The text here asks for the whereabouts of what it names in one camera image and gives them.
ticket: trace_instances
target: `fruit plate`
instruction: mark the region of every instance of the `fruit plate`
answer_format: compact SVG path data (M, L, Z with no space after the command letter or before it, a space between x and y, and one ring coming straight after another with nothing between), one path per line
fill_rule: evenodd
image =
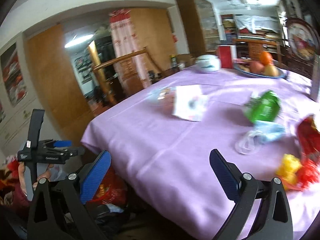
M284 71L280 68L277 67L279 75L276 77L270 77L270 76L265 76L265 75L259 75L259 74L253 74L251 72L246 72L244 70L242 70L239 65L237 63L233 64L233 68L239 72L241 72L243 75L247 76L247 77L258 77L258 78L273 78L273 79L279 79L279 78L284 78L286 76L286 74L284 73Z

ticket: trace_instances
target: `pear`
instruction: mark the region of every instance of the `pear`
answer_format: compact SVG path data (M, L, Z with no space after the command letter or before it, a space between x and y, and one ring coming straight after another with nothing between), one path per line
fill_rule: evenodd
M264 75L269 77L276 77L279 75L279 71L277 67L268 64L264 67Z

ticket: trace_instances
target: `red book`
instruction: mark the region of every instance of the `red book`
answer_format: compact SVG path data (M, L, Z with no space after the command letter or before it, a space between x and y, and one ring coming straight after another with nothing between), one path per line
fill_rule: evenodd
M218 46L217 56L221 61L221 68L233 68L233 61L237 58L235 45Z

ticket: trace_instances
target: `round framed picture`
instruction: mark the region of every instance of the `round framed picture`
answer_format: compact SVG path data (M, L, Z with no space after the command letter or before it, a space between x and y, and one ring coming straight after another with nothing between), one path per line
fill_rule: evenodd
M319 36L311 25L300 18L289 18L286 27L290 54L305 61L313 61L315 54L319 53Z

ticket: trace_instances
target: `green plastic packaging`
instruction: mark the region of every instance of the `green plastic packaging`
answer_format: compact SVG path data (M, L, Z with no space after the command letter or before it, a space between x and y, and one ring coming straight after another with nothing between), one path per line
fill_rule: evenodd
M251 98L244 105L244 115L255 123L257 120L273 122L280 111L280 100L272 90L261 97Z

